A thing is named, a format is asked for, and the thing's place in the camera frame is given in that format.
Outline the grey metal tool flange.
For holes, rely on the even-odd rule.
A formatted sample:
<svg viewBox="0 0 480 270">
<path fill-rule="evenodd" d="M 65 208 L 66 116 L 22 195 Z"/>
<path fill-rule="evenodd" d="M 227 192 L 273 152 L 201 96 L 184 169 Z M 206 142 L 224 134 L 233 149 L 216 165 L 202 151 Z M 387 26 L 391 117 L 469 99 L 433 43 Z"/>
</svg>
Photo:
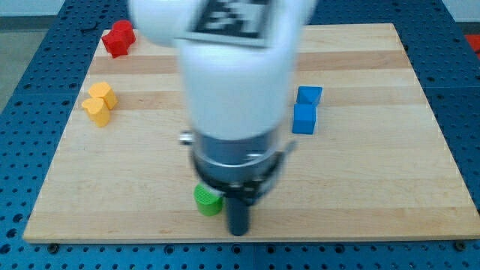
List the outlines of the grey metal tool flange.
<svg viewBox="0 0 480 270">
<path fill-rule="evenodd" d="M 278 130 L 247 139 L 215 139 L 184 130 L 178 141 L 191 150 L 191 162 L 200 181 L 214 194 L 234 197 L 248 205 L 278 183 L 296 141 L 279 143 Z"/>
</svg>

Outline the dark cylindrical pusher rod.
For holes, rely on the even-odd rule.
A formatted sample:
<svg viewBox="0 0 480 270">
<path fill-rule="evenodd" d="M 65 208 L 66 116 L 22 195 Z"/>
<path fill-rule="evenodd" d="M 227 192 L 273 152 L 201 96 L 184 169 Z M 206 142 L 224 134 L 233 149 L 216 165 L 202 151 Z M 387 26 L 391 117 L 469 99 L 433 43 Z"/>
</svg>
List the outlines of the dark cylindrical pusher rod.
<svg viewBox="0 0 480 270">
<path fill-rule="evenodd" d="M 249 206 L 235 197 L 226 198 L 226 219 L 229 232 L 234 236 L 243 236 L 249 230 Z"/>
</svg>

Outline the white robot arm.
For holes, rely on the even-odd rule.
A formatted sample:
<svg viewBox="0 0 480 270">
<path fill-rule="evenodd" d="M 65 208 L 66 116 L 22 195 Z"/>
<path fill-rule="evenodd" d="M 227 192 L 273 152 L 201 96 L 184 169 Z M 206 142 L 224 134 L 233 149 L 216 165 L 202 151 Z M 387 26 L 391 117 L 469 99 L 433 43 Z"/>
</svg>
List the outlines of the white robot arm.
<svg viewBox="0 0 480 270">
<path fill-rule="evenodd" d="M 152 43 L 175 48 L 191 129 L 181 141 L 201 182 L 226 200 L 234 236 L 268 193 L 294 142 L 280 128 L 302 30 L 315 1 L 134 0 L 130 18 Z"/>
</svg>

